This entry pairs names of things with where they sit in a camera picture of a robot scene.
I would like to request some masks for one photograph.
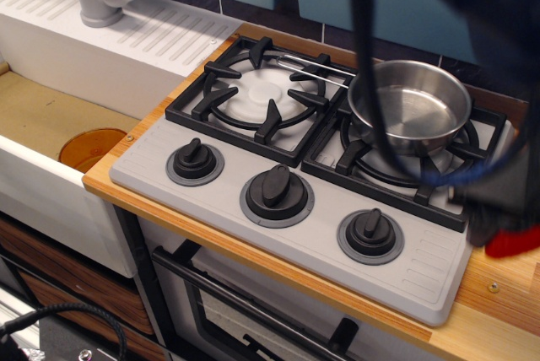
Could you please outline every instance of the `black wire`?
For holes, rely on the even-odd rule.
[[[22,315],[17,319],[12,321],[7,321],[3,326],[0,326],[0,337],[6,335],[11,335],[16,331],[25,329],[26,327],[32,326],[39,319],[42,319],[49,315],[54,315],[56,313],[68,312],[68,311],[78,311],[78,312],[87,312],[93,315],[99,316],[101,319],[104,319],[111,327],[114,329],[116,335],[118,336],[118,361],[123,361],[126,357],[127,352],[127,342],[126,335],[120,326],[120,323],[107,311],[92,306],[89,304],[81,303],[67,303],[67,304],[53,304],[51,306],[46,306],[39,308],[33,312],[30,312],[26,315]]]
[[[366,109],[370,116],[371,126],[375,135],[377,148],[381,157],[395,170],[407,175],[419,184],[430,186],[443,185],[466,185],[486,175],[492,174],[505,167],[527,144],[530,136],[533,136],[535,129],[540,127],[540,104],[537,97],[532,95],[526,118],[521,125],[520,132],[516,140],[511,144],[505,154],[489,164],[481,163],[467,171],[455,171],[448,175],[439,175],[436,172],[425,174],[414,174],[398,158],[394,148],[386,135],[386,124],[382,115],[381,102],[377,93],[375,73],[373,70],[373,19],[374,0],[351,0],[354,28],[354,49],[358,61],[359,76],[357,81],[353,81],[349,88],[349,93],[360,93],[364,96]]]

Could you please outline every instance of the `tiled backsplash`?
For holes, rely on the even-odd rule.
[[[353,34],[350,31],[301,18],[298,0],[284,0],[274,10],[255,7],[235,0],[174,1],[205,8],[215,13],[223,13],[253,24],[259,24],[328,45],[348,50],[352,49],[351,40]],[[505,84],[487,70],[468,62],[460,62],[432,52],[421,51],[379,39],[375,39],[374,57],[382,60],[413,59],[439,65],[454,74],[465,84],[489,89],[520,100],[528,100],[527,91],[522,87],[515,84]]]

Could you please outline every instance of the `kitchen counter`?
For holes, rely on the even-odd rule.
[[[238,34],[252,38],[268,35],[276,45],[310,55],[325,52],[334,62],[355,65],[353,53],[261,27],[244,24]],[[235,37],[227,40],[209,60],[223,53]],[[540,250],[504,260],[490,259],[483,250],[475,250],[448,321],[440,327],[429,327],[264,249],[113,184],[109,169],[117,158],[164,114],[165,107],[202,71],[203,65],[84,176],[83,183],[88,191],[442,358],[475,361],[540,358]],[[469,91],[480,105],[504,111],[514,124],[519,123],[527,108],[520,101],[485,90],[470,88]],[[498,289],[490,289],[494,283]]]

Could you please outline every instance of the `black knob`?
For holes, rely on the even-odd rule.
[[[212,150],[195,137],[187,145],[179,148],[174,157],[173,170],[180,177],[189,180],[203,178],[216,167],[216,158]]]
[[[351,247],[365,256],[382,256],[396,243],[394,228],[380,209],[356,216],[345,236]]]
[[[304,183],[283,164],[255,177],[246,192],[249,209],[270,220],[292,218],[304,209],[307,200]]]

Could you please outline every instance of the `stainless steel rod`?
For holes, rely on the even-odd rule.
[[[313,73],[305,72],[305,71],[302,70],[301,68],[297,68],[297,67],[295,67],[295,66],[290,66],[290,65],[287,64],[287,63],[283,63],[283,62],[282,62],[282,59],[291,60],[291,61],[293,61],[293,62],[306,63],[306,64],[309,64],[309,65],[311,65],[311,66],[322,67],[322,68],[324,68],[324,69],[326,69],[326,70],[328,70],[328,71],[331,71],[331,72],[339,73],[339,74],[342,74],[342,75],[345,75],[345,76],[349,76],[349,77],[354,77],[354,74],[352,74],[352,73],[345,72],[345,71],[343,71],[343,70],[339,70],[338,68],[334,68],[334,67],[330,67],[330,66],[325,66],[324,64],[320,64],[320,63],[317,63],[317,62],[312,62],[312,61],[310,61],[310,60],[306,60],[306,59],[303,59],[303,58],[298,57],[298,56],[294,56],[294,55],[282,55],[282,56],[276,57],[276,62],[278,63],[278,66],[280,66],[280,67],[287,68],[288,70],[291,70],[291,71],[293,71],[293,72],[305,74],[305,75],[308,76],[308,77],[313,77],[313,78],[316,78],[316,79],[318,79],[318,80],[325,81],[325,82],[330,83],[330,84],[338,85],[339,87],[344,87],[345,89],[348,89],[348,86],[347,86],[347,85],[343,85],[343,84],[338,83],[338,82],[336,82],[336,81],[329,80],[328,78],[324,78],[324,77],[321,77],[321,76],[317,76],[316,74],[313,74]]]

